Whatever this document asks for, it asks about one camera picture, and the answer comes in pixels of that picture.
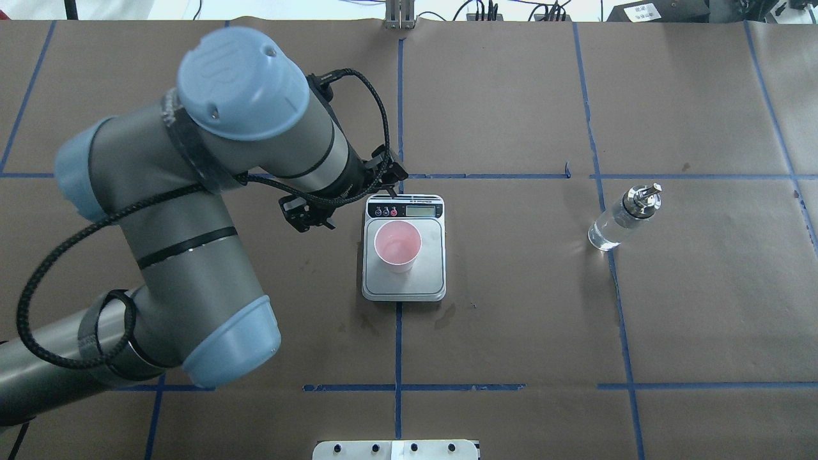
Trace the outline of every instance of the bottle cap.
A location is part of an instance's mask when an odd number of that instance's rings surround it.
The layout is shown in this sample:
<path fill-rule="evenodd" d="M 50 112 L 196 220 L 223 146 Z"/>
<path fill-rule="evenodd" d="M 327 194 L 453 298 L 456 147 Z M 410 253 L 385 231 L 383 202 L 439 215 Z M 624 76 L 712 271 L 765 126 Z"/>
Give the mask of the bottle cap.
<path fill-rule="evenodd" d="M 657 183 L 651 186 L 637 185 L 625 193 L 622 205 L 633 217 L 647 219 L 662 206 L 662 197 L 659 195 L 661 191 L 662 186 Z"/>

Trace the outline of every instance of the black device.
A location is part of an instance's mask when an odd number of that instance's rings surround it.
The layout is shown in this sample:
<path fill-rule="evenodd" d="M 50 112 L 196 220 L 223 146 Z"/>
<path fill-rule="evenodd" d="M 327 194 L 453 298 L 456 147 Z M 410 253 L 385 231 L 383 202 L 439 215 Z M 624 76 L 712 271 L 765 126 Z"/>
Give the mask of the black device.
<path fill-rule="evenodd" d="M 613 7 L 606 22 L 709 22 L 704 0 L 650 0 Z"/>
<path fill-rule="evenodd" d="M 492 17 L 492 19 L 482 19 L 482 16 L 480 14 L 477 14 L 477 13 L 466 13 L 466 15 L 465 15 L 465 19 L 468 20 L 468 21 L 472 21 L 472 20 L 503 20 L 503 15 L 499 14 L 499 13 L 497 14 L 497 17 L 495 17 L 495 16 L 491 16 L 491 17 Z"/>
<path fill-rule="evenodd" d="M 541 13 L 536 13 L 534 15 L 535 22 L 555 22 L 555 21 L 566 21 L 571 22 L 571 15 L 566 13 L 555 13 L 553 15 L 543 15 Z"/>

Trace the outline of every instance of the digital scale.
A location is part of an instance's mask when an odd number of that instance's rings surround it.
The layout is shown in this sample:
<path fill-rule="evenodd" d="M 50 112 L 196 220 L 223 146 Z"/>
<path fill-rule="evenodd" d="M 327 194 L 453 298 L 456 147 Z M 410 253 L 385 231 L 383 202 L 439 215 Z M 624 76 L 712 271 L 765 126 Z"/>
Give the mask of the digital scale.
<path fill-rule="evenodd" d="M 374 195 L 366 200 L 363 222 L 361 292 L 369 300 L 436 302 L 446 295 L 446 225 L 443 198 L 437 195 Z M 395 220 L 420 231 L 421 248 L 411 270 L 389 271 L 375 253 L 375 234 Z"/>

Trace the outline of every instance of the clear glass bottle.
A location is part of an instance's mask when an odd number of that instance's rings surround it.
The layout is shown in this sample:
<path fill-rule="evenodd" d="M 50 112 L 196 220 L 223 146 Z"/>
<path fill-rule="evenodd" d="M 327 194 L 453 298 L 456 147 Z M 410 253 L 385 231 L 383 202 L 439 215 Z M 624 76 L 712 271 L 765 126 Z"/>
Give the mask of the clear glass bottle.
<path fill-rule="evenodd" d="M 632 187 L 588 228 L 588 240 L 600 250 L 612 250 L 622 244 L 662 205 L 661 191 L 662 186 L 657 183 Z"/>

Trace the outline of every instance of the light blue joint cap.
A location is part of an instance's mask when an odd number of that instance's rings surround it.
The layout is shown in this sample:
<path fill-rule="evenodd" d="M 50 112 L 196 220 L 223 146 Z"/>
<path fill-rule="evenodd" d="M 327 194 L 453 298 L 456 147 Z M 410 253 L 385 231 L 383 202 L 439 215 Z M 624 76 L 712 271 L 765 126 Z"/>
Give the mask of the light blue joint cap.
<path fill-rule="evenodd" d="M 103 123 L 100 120 L 60 147 L 54 159 L 54 178 L 66 200 L 74 203 L 79 215 L 92 222 L 107 214 L 100 206 L 91 187 L 91 145 Z"/>
<path fill-rule="evenodd" d="M 227 27 L 205 35 L 177 74 L 179 100 L 203 129 L 259 141 L 301 120 L 309 86 L 301 69 L 267 35 Z"/>
<path fill-rule="evenodd" d="M 182 363 L 193 383 L 214 388 L 261 366 L 278 351 L 281 333 L 266 295 L 239 310 Z"/>

